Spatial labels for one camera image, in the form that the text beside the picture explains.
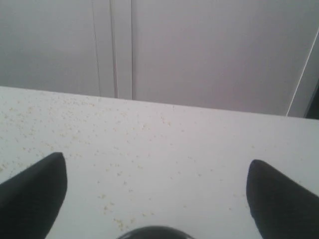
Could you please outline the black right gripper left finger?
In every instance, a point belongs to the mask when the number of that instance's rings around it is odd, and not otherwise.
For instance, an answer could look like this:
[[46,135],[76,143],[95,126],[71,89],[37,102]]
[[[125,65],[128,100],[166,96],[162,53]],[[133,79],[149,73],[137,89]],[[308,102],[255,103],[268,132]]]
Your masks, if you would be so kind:
[[44,239],[67,192],[66,162],[54,152],[0,185],[0,237]]

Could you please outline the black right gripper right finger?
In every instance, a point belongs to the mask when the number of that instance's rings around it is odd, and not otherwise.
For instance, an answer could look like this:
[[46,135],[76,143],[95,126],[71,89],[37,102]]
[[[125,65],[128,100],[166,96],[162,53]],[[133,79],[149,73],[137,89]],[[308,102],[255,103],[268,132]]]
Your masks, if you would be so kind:
[[249,166],[246,197],[264,239],[317,239],[319,198],[262,160]]

